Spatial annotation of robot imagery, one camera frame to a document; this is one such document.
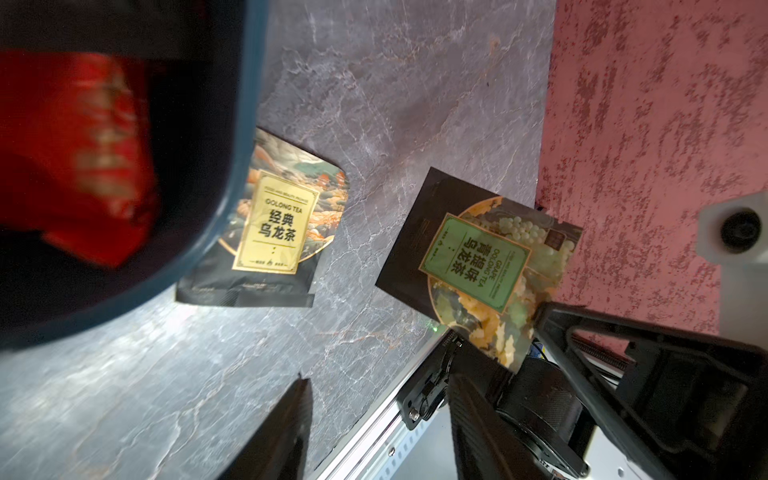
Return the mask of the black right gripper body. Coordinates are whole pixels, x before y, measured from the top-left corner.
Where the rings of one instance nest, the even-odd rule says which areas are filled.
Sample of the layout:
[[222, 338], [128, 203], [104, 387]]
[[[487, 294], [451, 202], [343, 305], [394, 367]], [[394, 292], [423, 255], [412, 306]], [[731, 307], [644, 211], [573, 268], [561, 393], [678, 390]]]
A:
[[537, 309], [534, 336], [545, 356], [510, 372], [448, 334], [396, 396], [406, 426], [448, 404], [449, 377], [463, 375], [544, 479], [592, 473], [597, 431], [653, 479], [766, 477], [762, 348], [552, 302]]

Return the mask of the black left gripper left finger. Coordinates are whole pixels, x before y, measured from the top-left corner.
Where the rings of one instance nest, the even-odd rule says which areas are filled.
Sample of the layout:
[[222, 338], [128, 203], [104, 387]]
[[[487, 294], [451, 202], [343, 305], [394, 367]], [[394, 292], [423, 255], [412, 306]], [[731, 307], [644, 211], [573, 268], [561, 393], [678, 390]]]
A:
[[219, 479], [302, 479], [312, 411], [311, 381], [299, 377]]

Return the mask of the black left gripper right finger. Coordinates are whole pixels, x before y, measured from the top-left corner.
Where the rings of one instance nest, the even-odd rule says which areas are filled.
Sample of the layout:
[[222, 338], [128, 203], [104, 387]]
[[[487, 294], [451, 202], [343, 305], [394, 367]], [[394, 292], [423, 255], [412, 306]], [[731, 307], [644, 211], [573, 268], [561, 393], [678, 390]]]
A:
[[450, 376], [447, 398], [458, 478], [546, 477], [528, 448], [507, 431], [505, 423], [470, 379]]

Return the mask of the black green label tea bag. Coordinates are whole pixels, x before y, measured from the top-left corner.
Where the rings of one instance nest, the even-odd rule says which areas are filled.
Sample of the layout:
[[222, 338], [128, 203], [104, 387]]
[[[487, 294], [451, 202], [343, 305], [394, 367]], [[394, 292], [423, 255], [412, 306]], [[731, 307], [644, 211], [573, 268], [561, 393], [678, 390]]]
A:
[[582, 234], [430, 168], [376, 285], [516, 372]]

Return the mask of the black yellow label tea bag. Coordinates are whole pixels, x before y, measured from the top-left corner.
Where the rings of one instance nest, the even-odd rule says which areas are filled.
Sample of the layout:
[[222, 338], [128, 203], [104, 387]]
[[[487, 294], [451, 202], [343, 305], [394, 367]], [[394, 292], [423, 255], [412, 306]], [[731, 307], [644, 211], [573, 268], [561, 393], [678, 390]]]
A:
[[321, 254], [335, 239], [350, 183], [336, 165], [255, 133], [245, 187], [217, 242], [182, 277], [179, 303], [309, 308]]

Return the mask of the red foil tea bag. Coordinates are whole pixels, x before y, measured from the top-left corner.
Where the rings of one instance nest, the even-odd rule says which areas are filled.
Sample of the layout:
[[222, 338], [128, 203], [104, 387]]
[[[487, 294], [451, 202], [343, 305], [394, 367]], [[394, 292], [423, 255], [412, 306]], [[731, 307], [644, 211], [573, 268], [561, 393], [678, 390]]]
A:
[[158, 215], [146, 65], [96, 53], [1, 53], [1, 227], [116, 268]]

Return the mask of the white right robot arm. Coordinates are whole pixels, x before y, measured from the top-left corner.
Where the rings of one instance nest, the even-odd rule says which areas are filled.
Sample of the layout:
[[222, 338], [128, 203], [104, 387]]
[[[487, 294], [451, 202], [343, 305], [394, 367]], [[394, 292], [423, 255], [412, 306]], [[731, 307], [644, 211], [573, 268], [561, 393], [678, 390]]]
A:
[[763, 479], [767, 196], [704, 208], [717, 336], [556, 303], [581, 229], [429, 183], [377, 284], [449, 329], [396, 397], [409, 429], [451, 408], [463, 479]]

